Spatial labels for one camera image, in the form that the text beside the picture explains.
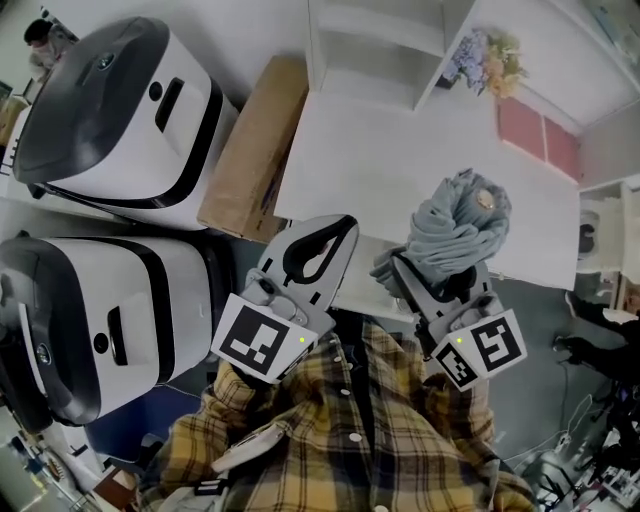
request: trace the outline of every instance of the yellow plaid shirt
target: yellow plaid shirt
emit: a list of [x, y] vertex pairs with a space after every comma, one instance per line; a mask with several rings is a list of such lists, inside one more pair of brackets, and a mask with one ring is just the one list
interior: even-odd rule
[[342, 392], [351, 376], [337, 337], [321, 342], [279, 386], [259, 391], [222, 362], [200, 411], [176, 422], [141, 482], [142, 510], [212, 479], [211, 463], [232, 443], [277, 423], [285, 438], [232, 470], [225, 510], [533, 511], [527, 484], [491, 449], [487, 384], [460, 393], [442, 374], [426, 378], [414, 340], [368, 322], [362, 338], [374, 446], [353, 396]]

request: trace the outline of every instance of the gray cloth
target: gray cloth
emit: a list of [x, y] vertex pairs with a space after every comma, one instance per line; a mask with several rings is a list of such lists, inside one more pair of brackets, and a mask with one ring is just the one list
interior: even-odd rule
[[[493, 209], [478, 201], [483, 189], [493, 196]], [[459, 172], [446, 178], [411, 216], [407, 244], [376, 257], [370, 274], [391, 295], [402, 297], [390, 264], [391, 255], [401, 252], [427, 282], [441, 284], [498, 252], [509, 232], [510, 214], [511, 203], [502, 187], [471, 169]]]

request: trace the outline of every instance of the person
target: person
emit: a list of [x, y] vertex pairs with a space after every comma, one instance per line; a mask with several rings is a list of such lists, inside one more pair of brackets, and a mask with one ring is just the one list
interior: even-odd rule
[[565, 300], [573, 318], [583, 318], [600, 327], [620, 334], [627, 345], [612, 350], [602, 349], [579, 336], [558, 336], [554, 340], [556, 351], [569, 351], [571, 364], [585, 364], [610, 379], [629, 386], [640, 384], [637, 370], [640, 356], [640, 318], [628, 314], [628, 321], [615, 322], [605, 316], [607, 307], [581, 300], [575, 294], [567, 292]]
[[61, 27], [43, 19], [35, 20], [27, 27], [24, 41], [31, 47], [31, 74], [40, 83], [47, 80], [55, 65], [74, 44]]
[[332, 314], [334, 334], [279, 385], [221, 360], [141, 479], [142, 511], [535, 510], [491, 449], [487, 382], [461, 393], [426, 378], [414, 339]]

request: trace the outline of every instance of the cardboard box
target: cardboard box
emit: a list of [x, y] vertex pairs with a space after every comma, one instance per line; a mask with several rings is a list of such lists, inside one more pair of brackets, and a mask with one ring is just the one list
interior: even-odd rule
[[282, 229], [273, 211], [308, 90], [303, 60], [271, 59], [220, 155], [198, 212], [201, 224], [264, 243]]
[[9, 144], [11, 132], [18, 120], [18, 115], [28, 106], [20, 98], [13, 96], [7, 98], [2, 104], [2, 110], [0, 110], [0, 146], [6, 147]]

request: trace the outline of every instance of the rice cooker lid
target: rice cooker lid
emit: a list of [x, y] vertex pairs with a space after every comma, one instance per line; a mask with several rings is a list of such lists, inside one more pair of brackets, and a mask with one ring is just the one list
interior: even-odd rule
[[54, 416], [75, 425], [98, 418], [93, 344], [80, 283], [67, 256], [35, 238], [3, 242], [0, 286], [2, 325], [21, 333], [18, 304], [26, 305], [36, 364]]
[[129, 18], [81, 39], [54, 68], [20, 136], [14, 175], [46, 183], [80, 174], [116, 146], [169, 44], [169, 28]]

